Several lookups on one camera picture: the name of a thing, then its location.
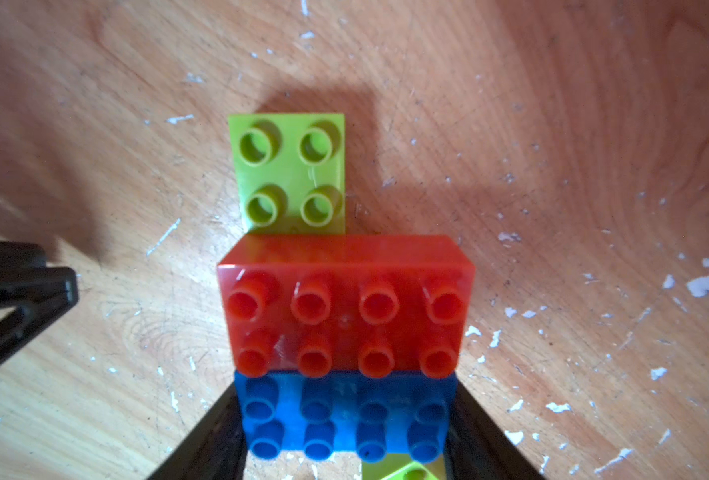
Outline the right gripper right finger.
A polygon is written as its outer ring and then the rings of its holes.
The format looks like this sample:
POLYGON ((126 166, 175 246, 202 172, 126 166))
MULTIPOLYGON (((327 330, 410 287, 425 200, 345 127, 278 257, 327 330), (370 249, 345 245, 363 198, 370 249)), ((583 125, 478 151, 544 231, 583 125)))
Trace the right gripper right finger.
POLYGON ((544 479, 462 382, 450 407, 444 458, 448 479, 544 479))

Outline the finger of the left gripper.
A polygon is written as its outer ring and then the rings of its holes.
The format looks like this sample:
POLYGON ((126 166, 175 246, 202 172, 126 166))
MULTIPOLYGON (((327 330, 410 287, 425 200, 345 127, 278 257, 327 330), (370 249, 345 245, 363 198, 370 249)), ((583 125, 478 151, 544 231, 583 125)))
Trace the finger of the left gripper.
POLYGON ((48 266, 44 248, 0 241, 0 366, 78 304, 76 272, 48 266))

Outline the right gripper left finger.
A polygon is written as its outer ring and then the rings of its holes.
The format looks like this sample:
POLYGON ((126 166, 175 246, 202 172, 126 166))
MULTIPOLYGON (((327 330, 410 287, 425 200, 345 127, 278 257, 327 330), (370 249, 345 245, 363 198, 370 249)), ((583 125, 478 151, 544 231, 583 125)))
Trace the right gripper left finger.
POLYGON ((148 480, 242 479, 246 456, 242 410, 232 383, 148 480))

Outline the yellow lego brick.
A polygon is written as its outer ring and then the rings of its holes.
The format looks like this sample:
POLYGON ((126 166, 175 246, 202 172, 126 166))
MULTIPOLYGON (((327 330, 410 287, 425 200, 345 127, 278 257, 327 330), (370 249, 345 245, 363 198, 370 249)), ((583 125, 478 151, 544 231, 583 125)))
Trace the yellow lego brick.
POLYGON ((447 468, 443 456, 424 464, 412 460, 408 454, 387 454, 377 463, 362 463, 362 480, 445 480, 446 478, 447 468))

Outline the blue lego brick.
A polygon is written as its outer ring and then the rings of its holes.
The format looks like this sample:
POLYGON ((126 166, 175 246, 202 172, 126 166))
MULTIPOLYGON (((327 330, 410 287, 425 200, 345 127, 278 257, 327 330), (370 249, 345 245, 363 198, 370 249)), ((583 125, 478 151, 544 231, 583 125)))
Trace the blue lego brick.
POLYGON ((248 450, 262 460, 300 451, 324 461, 354 452, 378 463, 407 454, 426 464, 445 449, 458 379, 415 372, 383 379, 332 372, 318 379, 294 371, 234 376, 248 450))

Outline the red lego brick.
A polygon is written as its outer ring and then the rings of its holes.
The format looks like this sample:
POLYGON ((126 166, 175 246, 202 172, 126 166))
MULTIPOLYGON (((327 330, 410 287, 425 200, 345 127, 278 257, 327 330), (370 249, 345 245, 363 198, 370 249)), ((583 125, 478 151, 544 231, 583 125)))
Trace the red lego brick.
POLYGON ((259 378, 457 368, 476 269, 447 236, 244 236, 216 268, 234 366, 259 378))

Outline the lime green lego brick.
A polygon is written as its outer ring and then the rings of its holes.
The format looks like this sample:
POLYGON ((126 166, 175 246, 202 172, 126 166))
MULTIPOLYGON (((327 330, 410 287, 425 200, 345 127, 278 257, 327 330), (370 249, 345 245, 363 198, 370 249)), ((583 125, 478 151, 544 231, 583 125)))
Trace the lime green lego brick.
POLYGON ((246 231, 346 233, 344 114, 236 114, 228 130, 246 231))

